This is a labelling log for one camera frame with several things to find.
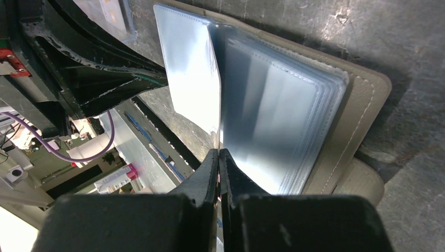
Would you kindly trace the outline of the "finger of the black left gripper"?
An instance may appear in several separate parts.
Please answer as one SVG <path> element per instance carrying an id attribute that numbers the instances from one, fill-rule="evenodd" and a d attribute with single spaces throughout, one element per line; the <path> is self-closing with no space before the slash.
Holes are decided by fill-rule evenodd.
<path id="1" fill-rule="evenodd" d="M 18 1 L 17 10 L 42 76 L 71 117 L 97 116 L 167 86 L 163 67 L 113 37 L 74 1 Z"/>

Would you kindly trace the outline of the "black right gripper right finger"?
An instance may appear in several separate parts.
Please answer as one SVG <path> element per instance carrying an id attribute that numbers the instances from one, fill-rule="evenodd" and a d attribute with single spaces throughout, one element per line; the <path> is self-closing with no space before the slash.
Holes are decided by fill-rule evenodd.
<path id="1" fill-rule="evenodd" d="M 271 195 L 219 152 L 225 251 L 392 251 L 371 203 L 354 195 Z"/>

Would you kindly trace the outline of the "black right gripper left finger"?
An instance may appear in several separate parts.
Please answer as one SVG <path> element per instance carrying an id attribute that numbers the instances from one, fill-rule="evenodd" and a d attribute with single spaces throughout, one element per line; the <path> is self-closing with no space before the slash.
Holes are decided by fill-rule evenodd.
<path id="1" fill-rule="evenodd" d="M 33 251 L 216 251 L 216 149 L 166 194 L 61 197 Z"/>

